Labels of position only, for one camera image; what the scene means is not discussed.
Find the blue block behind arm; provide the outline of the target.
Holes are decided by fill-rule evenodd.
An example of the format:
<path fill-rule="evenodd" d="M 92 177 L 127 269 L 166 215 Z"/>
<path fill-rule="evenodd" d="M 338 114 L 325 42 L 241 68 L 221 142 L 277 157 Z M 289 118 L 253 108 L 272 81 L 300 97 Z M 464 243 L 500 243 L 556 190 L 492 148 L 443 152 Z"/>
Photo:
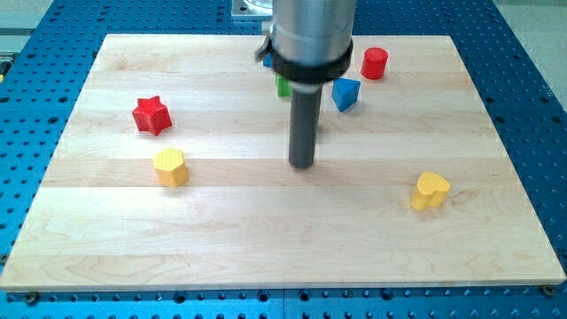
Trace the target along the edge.
<path fill-rule="evenodd" d="M 262 60 L 262 65 L 264 67 L 268 67 L 271 68 L 272 67 L 272 56 L 270 54 L 268 54 L 263 60 Z"/>

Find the black collar on arm end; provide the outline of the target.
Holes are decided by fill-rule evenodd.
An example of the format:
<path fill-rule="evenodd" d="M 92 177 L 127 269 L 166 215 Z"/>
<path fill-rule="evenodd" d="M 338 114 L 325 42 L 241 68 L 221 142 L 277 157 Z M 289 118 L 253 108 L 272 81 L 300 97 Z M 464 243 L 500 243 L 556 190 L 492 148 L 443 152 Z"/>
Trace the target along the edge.
<path fill-rule="evenodd" d="M 283 58 L 272 48 L 271 36 L 267 36 L 263 44 L 254 52 L 257 62 L 266 56 L 271 57 L 271 68 L 276 74 L 292 82 L 304 84 L 323 84 L 342 76 L 349 68 L 353 52 L 353 41 L 350 41 L 344 54 L 339 58 L 317 66 L 306 66 Z"/>

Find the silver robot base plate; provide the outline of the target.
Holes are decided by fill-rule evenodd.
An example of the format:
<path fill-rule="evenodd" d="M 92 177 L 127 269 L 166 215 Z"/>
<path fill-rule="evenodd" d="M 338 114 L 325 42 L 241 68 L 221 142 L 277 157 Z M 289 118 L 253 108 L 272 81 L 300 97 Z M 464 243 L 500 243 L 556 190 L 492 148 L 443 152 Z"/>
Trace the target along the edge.
<path fill-rule="evenodd" d="M 235 20 L 269 20 L 273 0 L 232 0 L 231 17 Z"/>

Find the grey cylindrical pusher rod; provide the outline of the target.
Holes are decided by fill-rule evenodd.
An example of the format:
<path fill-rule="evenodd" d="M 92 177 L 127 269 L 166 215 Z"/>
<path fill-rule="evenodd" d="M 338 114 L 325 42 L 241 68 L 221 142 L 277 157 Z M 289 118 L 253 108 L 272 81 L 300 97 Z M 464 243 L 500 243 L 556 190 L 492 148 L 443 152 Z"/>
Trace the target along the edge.
<path fill-rule="evenodd" d="M 289 162 L 297 169 L 314 164 L 322 85 L 291 84 Z"/>

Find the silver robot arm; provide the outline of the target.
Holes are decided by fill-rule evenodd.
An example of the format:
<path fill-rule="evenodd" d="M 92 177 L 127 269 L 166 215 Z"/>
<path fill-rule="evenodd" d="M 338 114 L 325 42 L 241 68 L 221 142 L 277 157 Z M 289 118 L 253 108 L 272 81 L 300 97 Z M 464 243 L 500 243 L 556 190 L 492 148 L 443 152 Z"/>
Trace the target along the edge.
<path fill-rule="evenodd" d="M 315 161 L 322 86 L 344 74 L 353 51 L 355 0 L 276 0 L 269 34 L 254 52 L 271 57 L 274 72 L 291 83 L 289 162 Z"/>

